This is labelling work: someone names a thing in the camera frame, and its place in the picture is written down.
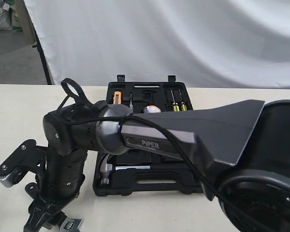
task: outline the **piper logo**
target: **piper logo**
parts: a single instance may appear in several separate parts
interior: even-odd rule
[[[142,146],[160,150],[159,144],[157,144],[155,142],[151,142],[151,141],[146,141],[146,140],[143,140],[143,139],[142,139]]]

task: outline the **screwdriver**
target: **screwdriver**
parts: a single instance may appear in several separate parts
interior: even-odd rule
[[[173,98],[173,111],[179,111],[179,106],[178,104],[175,102],[175,98],[174,98],[174,95],[173,95],[173,91],[171,90],[171,94],[172,94],[172,98]]]
[[[121,92],[115,91],[113,104],[121,104]]]
[[[180,103],[180,106],[182,107],[182,111],[186,111],[187,110],[187,106],[186,106],[186,103],[184,103],[184,101],[183,101],[183,96],[182,96],[182,92],[180,91],[180,89],[179,89],[179,94],[180,94],[180,100],[182,101]]]
[[[133,105],[132,105],[132,93],[130,93],[130,109],[133,112]]]

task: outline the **hammer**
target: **hammer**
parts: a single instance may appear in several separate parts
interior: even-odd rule
[[[151,169],[151,170],[171,170],[171,169],[184,169],[190,170],[190,168],[185,163],[168,163],[168,164],[151,164],[151,165],[142,165],[142,166],[114,166],[108,163],[110,154],[107,154],[101,163],[100,173],[102,180],[100,186],[109,185],[110,179],[109,176],[113,171],[125,170],[125,169]]]

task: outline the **yellow screwdriver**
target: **yellow screwdriver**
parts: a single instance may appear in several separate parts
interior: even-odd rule
[[[173,95],[173,91],[171,90],[171,93],[172,93],[172,98],[173,98],[173,111],[179,111],[179,106],[178,104],[175,102],[175,98],[174,98],[174,95]]]
[[[182,101],[180,103],[180,106],[182,107],[182,111],[186,111],[187,110],[187,106],[186,106],[186,103],[184,103],[184,101],[183,101],[183,96],[182,96],[182,92],[180,91],[180,89],[179,89],[179,94],[180,94],[180,100]]]

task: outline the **gray floor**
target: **gray floor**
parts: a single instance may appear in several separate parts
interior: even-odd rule
[[[23,32],[0,31],[0,84],[46,85],[39,53]]]

